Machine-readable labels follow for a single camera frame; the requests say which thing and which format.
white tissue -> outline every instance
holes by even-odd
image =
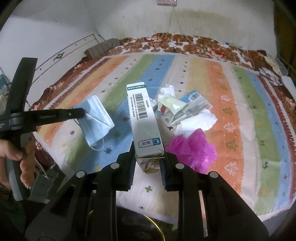
[[[165,87],[160,89],[160,94],[161,95],[168,94],[168,95],[176,97],[174,86],[168,85],[168,84],[165,84]]]
[[[175,136],[183,135],[188,138],[195,130],[207,131],[216,123],[217,118],[209,110],[204,109],[198,115],[182,120],[174,131]]]

blue surgical mask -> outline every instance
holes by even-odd
[[[102,150],[104,148],[103,137],[114,127],[114,122],[98,97],[94,95],[80,104],[74,105],[72,108],[83,108],[85,110],[85,116],[77,119],[78,125],[90,148]],[[100,139],[103,141],[102,148],[93,148]]]

cardboard box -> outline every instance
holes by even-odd
[[[137,162],[144,171],[159,170],[164,148],[145,83],[129,84],[126,89]]]

blue stripe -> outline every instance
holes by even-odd
[[[175,55],[157,55],[143,76],[138,80],[138,82],[145,82],[150,98],[155,99],[174,58]],[[84,160],[79,162],[78,170],[84,170],[87,173],[94,172],[96,166],[103,168],[115,162],[119,154],[129,151],[131,142],[133,141],[133,135],[130,120],[123,121],[125,117],[129,117],[127,98],[122,101],[118,109],[111,115],[115,127],[104,137],[104,149],[101,151],[90,149]],[[104,152],[106,148],[112,149],[110,154]]]
[[[289,147],[286,139],[286,134],[284,128],[281,124],[281,120],[275,110],[272,100],[270,96],[267,94],[266,90],[264,89],[261,81],[258,79],[257,75],[246,71],[252,85],[260,95],[261,99],[263,100],[264,104],[266,105],[266,109],[268,112],[269,122],[272,126],[272,131],[275,136],[277,149],[280,156],[280,174],[279,174],[279,189],[277,193],[277,198],[275,202],[275,210],[279,209],[282,204],[286,204],[289,201],[290,196],[290,186],[291,186],[291,160],[289,155]]]

metal screw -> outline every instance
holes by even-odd
[[[176,168],[177,169],[183,169],[185,166],[184,166],[184,164],[182,164],[182,163],[177,163],[176,164]]]
[[[210,177],[217,178],[218,176],[219,176],[218,173],[216,173],[216,172],[210,172]]]
[[[76,173],[76,176],[79,177],[79,178],[84,177],[84,175],[85,175],[84,171],[79,171],[79,172]]]
[[[111,164],[111,168],[112,169],[117,169],[117,168],[119,168],[119,164],[117,162],[114,162],[114,163]]]

